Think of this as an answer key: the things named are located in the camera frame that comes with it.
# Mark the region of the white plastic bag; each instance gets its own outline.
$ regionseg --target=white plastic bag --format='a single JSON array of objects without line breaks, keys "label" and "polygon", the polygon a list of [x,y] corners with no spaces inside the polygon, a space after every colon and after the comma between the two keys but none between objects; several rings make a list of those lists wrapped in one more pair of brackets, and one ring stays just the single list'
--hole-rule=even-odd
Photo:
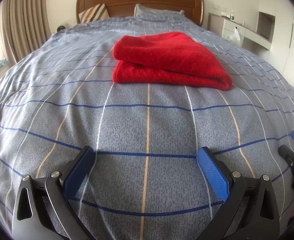
[{"label": "white plastic bag", "polygon": [[240,47],[241,44],[240,44],[240,36],[239,36],[239,33],[238,33],[238,29],[237,27],[235,27],[235,31],[234,31],[234,34],[230,37],[228,36],[228,40],[235,46],[238,46]]}]

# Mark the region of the cabinet door handle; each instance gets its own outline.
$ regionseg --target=cabinet door handle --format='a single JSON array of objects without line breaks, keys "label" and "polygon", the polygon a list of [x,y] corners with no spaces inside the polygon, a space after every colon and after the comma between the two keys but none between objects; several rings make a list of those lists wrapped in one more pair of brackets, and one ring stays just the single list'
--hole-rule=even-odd
[{"label": "cabinet door handle", "polygon": [[293,39],[293,30],[294,30],[294,23],[291,24],[291,35],[290,35],[289,48],[291,46],[291,40]]}]

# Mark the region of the blue plaid bedsheet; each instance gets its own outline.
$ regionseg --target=blue plaid bedsheet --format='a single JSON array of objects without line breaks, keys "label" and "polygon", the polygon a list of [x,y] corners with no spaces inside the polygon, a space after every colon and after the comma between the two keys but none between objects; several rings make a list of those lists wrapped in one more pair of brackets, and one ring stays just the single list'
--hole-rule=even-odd
[{"label": "blue plaid bedsheet", "polygon": [[[111,81],[117,40],[170,31],[215,54],[232,89]],[[284,230],[294,191],[278,147],[294,151],[293,130],[294,88],[283,76],[183,16],[76,25],[0,80],[0,223],[11,232],[24,174],[48,176],[90,145],[97,161],[70,204],[96,239],[195,239],[223,203],[197,166],[196,151],[207,146],[230,170],[269,174]]]}]

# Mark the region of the sheer curtain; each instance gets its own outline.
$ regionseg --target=sheer curtain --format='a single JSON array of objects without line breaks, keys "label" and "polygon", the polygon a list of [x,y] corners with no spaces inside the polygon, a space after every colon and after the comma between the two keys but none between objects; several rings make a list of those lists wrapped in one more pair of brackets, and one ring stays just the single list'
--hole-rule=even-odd
[{"label": "sheer curtain", "polygon": [[45,0],[3,0],[0,4],[0,54],[12,66],[50,37]]}]

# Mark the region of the pillowcase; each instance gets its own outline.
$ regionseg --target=pillowcase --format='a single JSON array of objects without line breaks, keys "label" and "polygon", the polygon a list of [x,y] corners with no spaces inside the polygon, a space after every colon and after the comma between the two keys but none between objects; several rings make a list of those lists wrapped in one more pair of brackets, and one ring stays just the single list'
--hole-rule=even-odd
[{"label": "pillowcase", "polygon": [[97,4],[96,6],[83,11],[78,16],[81,23],[95,22],[109,18],[109,14],[104,3]]},{"label": "pillowcase", "polygon": [[140,14],[142,14],[144,12],[150,12],[150,13],[167,12],[167,13],[175,13],[175,14],[180,14],[180,15],[184,15],[184,13],[185,13],[183,10],[181,10],[180,12],[176,12],[176,11],[170,11],[170,10],[153,9],[153,8],[143,6],[140,3],[137,3],[136,6],[135,6],[134,16],[140,15]]}]

